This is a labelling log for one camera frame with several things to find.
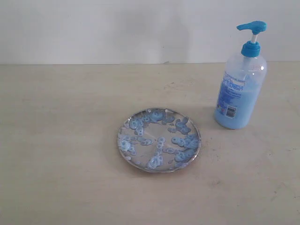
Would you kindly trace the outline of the blue pump soap bottle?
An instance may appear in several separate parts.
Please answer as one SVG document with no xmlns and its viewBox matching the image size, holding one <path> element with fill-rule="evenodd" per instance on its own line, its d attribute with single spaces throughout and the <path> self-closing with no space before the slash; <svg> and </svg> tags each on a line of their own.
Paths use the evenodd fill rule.
<svg viewBox="0 0 300 225">
<path fill-rule="evenodd" d="M 253 21 L 238 25 L 237 29 L 252 31 L 252 37 L 240 53 L 227 60 L 214 111 L 216 122 L 229 129 L 241 129 L 249 123 L 267 74 L 267 62 L 260 55 L 257 42 L 267 24 Z"/>
</svg>

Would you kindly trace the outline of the round steel plate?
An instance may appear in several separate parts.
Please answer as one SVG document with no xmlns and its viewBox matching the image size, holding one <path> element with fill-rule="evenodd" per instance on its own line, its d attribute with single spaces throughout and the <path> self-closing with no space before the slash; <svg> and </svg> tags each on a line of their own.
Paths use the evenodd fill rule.
<svg viewBox="0 0 300 225">
<path fill-rule="evenodd" d="M 117 144 L 132 166 L 148 173 L 171 173 L 198 156 L 201 135 L 189 117 L 167 108 L 148 108 L 125 120 Z"/>
</svg>

